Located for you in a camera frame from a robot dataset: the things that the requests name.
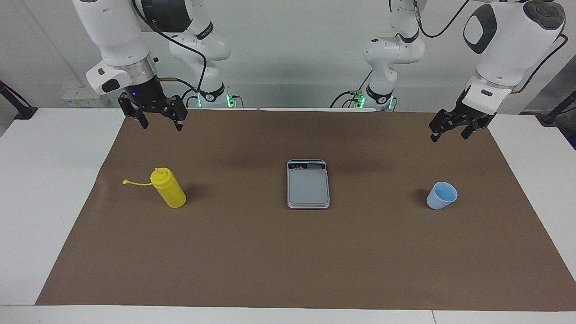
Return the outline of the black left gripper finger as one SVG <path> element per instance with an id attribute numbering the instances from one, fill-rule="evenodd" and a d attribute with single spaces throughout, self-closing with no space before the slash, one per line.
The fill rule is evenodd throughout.
<path id="1" fill-rule="evenodd" d="M 487 125 L 488 125 L 488 119 L 473 119 L 462 131 L 461 137 L 463 139 L 469 139 L 471 135 L 473 135 L 473 133 L 475 133 L 479 129 L 485 129 Z"/>
<path id="2" fill-rule="evenodd" d="M 458 116 L 456 116 L 456 119 L 454 118 L 455 114 L 446 110 L 440 110 L 436 113 L 429 123 L 430 131 L 432 132 L 432 135 L 430 135 L 432 142 L 437 142 L 442 134 L 459 126 Z"/>

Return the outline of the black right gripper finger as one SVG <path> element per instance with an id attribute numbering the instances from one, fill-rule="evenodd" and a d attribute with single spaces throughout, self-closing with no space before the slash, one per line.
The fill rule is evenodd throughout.
<path id="1" fill-rule="evenodd" d="M 122 92 L 118 98 L 118 103 L 126 117 L 131 117 L 140 123 L 143 129 L 147 129 L 149 122 L 140 109 L 136 109 L 126 92 Z"/>
<path id="2" fill-rule="evenodd" d="M 183 121 L 187 117 L 187 108 L 180 96 L 169 98 L 169 117 L 173 120 L 177 131 L 182 131 Z"/>

